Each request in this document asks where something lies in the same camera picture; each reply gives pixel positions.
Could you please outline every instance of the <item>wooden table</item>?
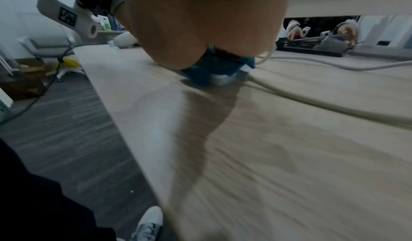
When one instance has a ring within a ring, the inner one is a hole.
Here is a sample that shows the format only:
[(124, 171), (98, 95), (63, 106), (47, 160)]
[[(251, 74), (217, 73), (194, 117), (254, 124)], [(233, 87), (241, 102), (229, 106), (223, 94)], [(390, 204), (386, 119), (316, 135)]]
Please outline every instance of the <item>wooden table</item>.
[[(75, 53), (182, 240), (411, 240), (410, 128), (249, 82), (195, 88), (142, 49)], [(254, 75), (323, 100), (412, 116), (411, 70), (270, 61)]]

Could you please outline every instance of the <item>black cable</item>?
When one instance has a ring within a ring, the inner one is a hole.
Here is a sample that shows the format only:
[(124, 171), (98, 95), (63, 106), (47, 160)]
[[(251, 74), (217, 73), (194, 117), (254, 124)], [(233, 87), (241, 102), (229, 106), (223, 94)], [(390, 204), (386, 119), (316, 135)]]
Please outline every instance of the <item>black cable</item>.
[[(68, 49), (63, 53), (63, 55), (61, 56), (61, 61), (63, 61), (63, 58), (66, 56), (66, 54), (67, 54), (70, 50), (72, 50), (72, 49), (74, 49), (74, 48), (77, 48), (77, 47), (80, 47), (80, 46), (81, 46), (81, 45), (68, 48)], [(25, 112), (29, 111), (30, 108), (31, 108), (38, 100), (40, 100), (40, 98), (42, 98), (42, 97), (46, 94), (47, 90), (52, 86), (53, 82), (56, 80), (57, 75), (59, 74), (59, 70), (60, 70), (60, 68), (61, 68), (61, 64), (62, 64), (62, 62), (59, 62), (59, 65), (57, 66), (57, 69), (56, 69), (56, 74), (53, 76), (53, 78), (51, 79), (50, 83), (47, 85), (46, 89), (43, 91), (42, 95), (41, 95), (41, 96), (38, 96), (33, 102), (31, 102), (26, 108), (24, 108), (24, 109), (23, 109), (22, 111), (20, 111), (19, 113), (17, 113), (17, 114), (15, 114), (15, 115), (13, 115), (12, 117), (9, 117), (9, 118), (1, 121), (1, 122), (0, 122), (0, 126), (5, 125), (5, 124), (8, 123), (8, 122), (11, 122), (12, 120), (16, 119), (17, 117), (20, 117), (20, 116), (21, 116), (22, 114), (24, 114)]]

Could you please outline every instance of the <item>blue cloth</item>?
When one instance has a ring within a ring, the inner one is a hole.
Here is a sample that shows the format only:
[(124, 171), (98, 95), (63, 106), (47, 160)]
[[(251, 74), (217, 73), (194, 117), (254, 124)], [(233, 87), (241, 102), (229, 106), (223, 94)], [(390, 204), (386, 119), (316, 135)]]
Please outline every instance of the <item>blue cloth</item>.
[(207, 87), (210, 85), (212, 75), (232, 76), (244, 65), (254, 69), (254, 57), (239, 57), (215, 51), (211, 46), (194, 66), (181, 70), (181, 72), (196, 85)]

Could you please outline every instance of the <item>dark floor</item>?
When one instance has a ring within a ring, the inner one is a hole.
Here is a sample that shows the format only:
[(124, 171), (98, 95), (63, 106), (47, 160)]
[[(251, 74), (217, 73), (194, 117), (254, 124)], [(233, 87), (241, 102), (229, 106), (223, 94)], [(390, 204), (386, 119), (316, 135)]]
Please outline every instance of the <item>dark floor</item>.
[[(17, 102), (13, 111), (27, 105)], [(98, 226), (129, 239), (157, 202), (88, 79), (68, 74), (30, 111), (0, 128), (0, 137), (35, 174), (61, 183), (89, 207)], [(161, 241), (177, 240), (166, 222)]]

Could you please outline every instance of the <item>white sneaker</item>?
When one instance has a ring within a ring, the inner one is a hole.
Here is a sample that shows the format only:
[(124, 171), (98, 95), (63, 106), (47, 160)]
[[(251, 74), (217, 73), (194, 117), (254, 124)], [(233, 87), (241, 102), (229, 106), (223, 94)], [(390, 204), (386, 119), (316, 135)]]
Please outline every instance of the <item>white sneaker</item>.
[(131, 241), (155, 241), (163, 226), (163, 213), (160, 207), (149, 208), (140, 219)]

